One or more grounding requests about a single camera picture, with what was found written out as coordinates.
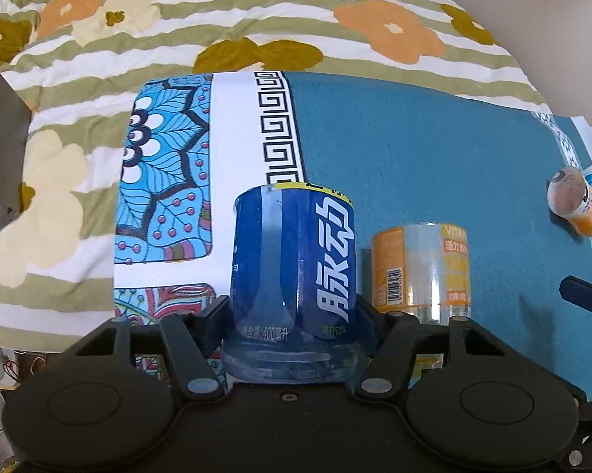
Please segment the blue plastic bottle cup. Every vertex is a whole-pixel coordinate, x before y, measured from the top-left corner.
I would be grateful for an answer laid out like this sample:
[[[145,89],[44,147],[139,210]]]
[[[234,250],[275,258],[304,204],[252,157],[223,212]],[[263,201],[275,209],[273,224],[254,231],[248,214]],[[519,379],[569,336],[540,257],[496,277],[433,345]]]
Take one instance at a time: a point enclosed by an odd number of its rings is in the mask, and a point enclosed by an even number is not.
[[[356,370],[353,204],[335,190],[279,182],[235,202],[225,370],[243,382],[338,382]]]

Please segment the orange label clear cup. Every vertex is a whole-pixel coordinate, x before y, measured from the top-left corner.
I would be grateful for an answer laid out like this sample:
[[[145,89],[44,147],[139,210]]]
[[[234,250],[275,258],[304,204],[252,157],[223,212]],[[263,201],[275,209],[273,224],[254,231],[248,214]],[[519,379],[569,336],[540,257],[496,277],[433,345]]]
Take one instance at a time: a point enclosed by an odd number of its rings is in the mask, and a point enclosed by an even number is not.
[[[423,324],[471,315],[467,232],[453,223],[392,227],[372,239],[372,303]]]

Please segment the orange cartoon print cup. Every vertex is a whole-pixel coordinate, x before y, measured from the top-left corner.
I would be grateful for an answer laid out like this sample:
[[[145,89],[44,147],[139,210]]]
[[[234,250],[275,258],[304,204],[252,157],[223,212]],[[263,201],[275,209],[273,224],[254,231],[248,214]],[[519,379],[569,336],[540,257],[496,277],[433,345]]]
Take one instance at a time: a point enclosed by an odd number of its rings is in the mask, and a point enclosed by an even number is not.
[[[564,167],[555,172],[547,189],[547,203],[576,233],[592,237],[592,186],[578,169]]]

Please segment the teal patterned cloth mat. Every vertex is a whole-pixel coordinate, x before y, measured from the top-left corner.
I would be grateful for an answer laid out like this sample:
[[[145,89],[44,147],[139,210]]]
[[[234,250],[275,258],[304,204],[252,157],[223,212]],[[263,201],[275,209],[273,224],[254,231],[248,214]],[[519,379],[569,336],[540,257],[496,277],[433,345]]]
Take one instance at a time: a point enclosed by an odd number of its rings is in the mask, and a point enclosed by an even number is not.
[[[592,167],[592,126],[435,90],[279,71],[147,81],[132,104],[116,201],[113,300],[141,325],[201,309],[230,282],[235,197],[274,182],[345,193],[357,288],[372,292],[375,234],[459,225],[472,315],[592,394],[592,314],[559,294],[592,282],[592,238],[554,215],[561,167]]]

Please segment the floral striped bed quilt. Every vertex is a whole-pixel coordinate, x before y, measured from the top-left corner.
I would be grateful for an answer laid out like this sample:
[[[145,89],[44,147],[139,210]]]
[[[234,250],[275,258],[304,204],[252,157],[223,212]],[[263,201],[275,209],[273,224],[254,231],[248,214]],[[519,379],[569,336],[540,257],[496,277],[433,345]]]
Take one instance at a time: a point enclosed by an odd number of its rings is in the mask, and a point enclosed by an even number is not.
[[[0,347],[56,352],[112,310],[135,95],[175,75],[285,69],[546,101],[454,0],[0,0],[0,73],[32,112],[26,209],[0,233]]]

